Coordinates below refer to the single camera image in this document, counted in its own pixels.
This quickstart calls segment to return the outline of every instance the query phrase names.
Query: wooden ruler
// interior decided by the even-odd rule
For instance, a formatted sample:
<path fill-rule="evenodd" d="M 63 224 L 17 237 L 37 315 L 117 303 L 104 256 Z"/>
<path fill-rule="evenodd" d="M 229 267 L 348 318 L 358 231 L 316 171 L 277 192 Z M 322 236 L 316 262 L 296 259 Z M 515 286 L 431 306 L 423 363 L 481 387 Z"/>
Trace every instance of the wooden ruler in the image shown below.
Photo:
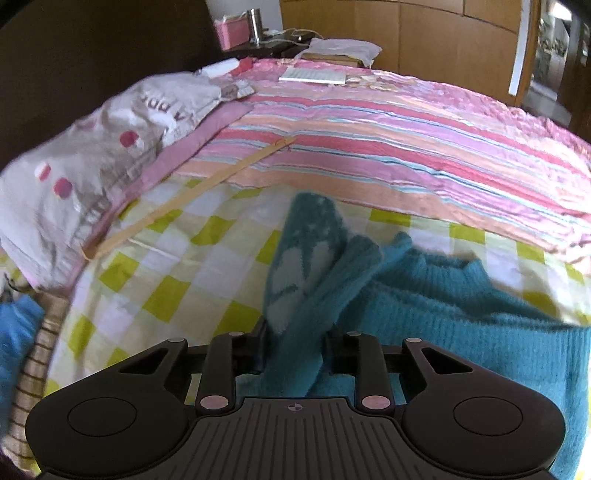
<path fill-rule="evenodd" d="M 157 219 L 166 215 L 171 210 L 176 210 L 185 206 L 189 202 L 192 202 L 199 195 L 214 188 L 216 185 L 219 185 L 221 182 L 227 180 L 232 175 L 249 167 L 250 165 L 255 164 L 259 160 L 268 157 L 269 155 L 275 153 L 283 147 L 292 144 L 295 140 L 295 137 L 283 137 L 275 143 L 259 150 L 256 153 L 253 153 L 252 155 L 249 155 L 247 158 L 244 158 L 235 165 L 232 165 L 228 168 L 224 168 L 223 170 L 216 172 L 208 179 L 203 180 L 201 183 L 195 185 L 192 189 L 187 190 L 186 192 L 182 192 L 175 198 L 167 201 L 166 203 L 163 203 L 161 206 L 156 208 L 156 210 L 150 212 L 148 215 L 138 220 L 133 225 L 127 227 L 124 230 L 121 230 L 120 232 L 117 232 L 114 235 L 111 235 L 101 244 L 95 247 L 88 247 L 86 250 L 83 250 L 82 254 L 87 260 L 97 260 L 101 258 L 105 254 L 107 254 L 108 252 L 118 247 L 123 242 L 125 242 L 128 238 L 137 235 L 148 225 L 151 225 Z"/>

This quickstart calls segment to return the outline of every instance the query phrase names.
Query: dark bedside table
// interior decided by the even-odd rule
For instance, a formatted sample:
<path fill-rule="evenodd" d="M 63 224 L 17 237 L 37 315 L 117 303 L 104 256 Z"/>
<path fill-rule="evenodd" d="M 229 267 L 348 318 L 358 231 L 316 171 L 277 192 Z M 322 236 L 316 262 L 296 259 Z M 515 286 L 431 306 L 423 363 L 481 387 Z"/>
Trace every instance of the dark bedside table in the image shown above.
<path fill-rule="evenodd" d="M 295 45 L 294 42 L 310 44 L 310 40 L 315 35 L 312 32 L 305 32 L 301 35 L 292 36 L 290 32 L 275 35 L 259 45 L 246 42 L 236 47 L 222 52 L 224 59 L 243 59 L 245 57 L 254 57 L 257 59 L 292 59 L 299 52 L 305 50 L 307 46 Z"/>

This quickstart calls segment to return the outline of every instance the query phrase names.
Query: wooden wardrobe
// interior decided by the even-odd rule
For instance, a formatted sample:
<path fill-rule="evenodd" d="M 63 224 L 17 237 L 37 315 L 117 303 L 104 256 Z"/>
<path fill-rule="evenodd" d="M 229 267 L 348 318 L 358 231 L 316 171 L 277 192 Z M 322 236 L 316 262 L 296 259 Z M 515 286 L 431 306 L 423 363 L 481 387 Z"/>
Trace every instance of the wooden wardrobe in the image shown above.
<path fill-rule="evenodd" d="M 533 21 L 525 32 L 529 41 L 516 95 L 509 94 L 509 84 L 522 0 L 281 0 L 281 13 L 284 28 L 379 45 L 383 51 L 376 68 L 459 85 L 518 105 L 531 77 L 539 3 L 530 2 Z"/>

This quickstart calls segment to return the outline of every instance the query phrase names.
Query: pink box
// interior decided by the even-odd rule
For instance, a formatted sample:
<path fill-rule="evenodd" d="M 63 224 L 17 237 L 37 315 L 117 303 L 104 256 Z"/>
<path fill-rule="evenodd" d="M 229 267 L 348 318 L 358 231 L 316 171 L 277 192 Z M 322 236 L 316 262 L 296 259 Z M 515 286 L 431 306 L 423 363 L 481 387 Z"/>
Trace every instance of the pink box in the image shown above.
<path fill-rule="evenodd" d="M 229 50 L 236 45 L 245 43 L 251 37 L 246 17 L 216 23 L 216 32 L 222 50 Z"/>

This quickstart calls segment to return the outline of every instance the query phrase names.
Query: blue fabric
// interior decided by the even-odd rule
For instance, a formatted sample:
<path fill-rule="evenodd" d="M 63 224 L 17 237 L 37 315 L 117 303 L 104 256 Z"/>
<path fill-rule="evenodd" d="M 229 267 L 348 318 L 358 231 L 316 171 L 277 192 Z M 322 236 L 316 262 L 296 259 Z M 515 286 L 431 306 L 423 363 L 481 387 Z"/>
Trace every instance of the blue fabric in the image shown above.
<path fill-rule="evenodd" d="M 43 315 L 43 309 L 26 295 L 0 303 L 0 437 L 7 432 L 21 365 L 33 347 Z"/>
<path fill-rule="evenodd" d="M 322 337 L 333 324 L 383 344 L 419 337 L 556 403 L 567 434 L 551 471 L 574 478 L 587 429 L 591 329 L 498 290 L 479 260 L 426 254 L 404 233 L 380 248 L 352 236 L 329 199 L 299 194 L 269 271 L 264 314 L 272 350 L 262 375 L 240 377 L 239 396 L 352 399 L 353 378 L 323 369 Z"/>

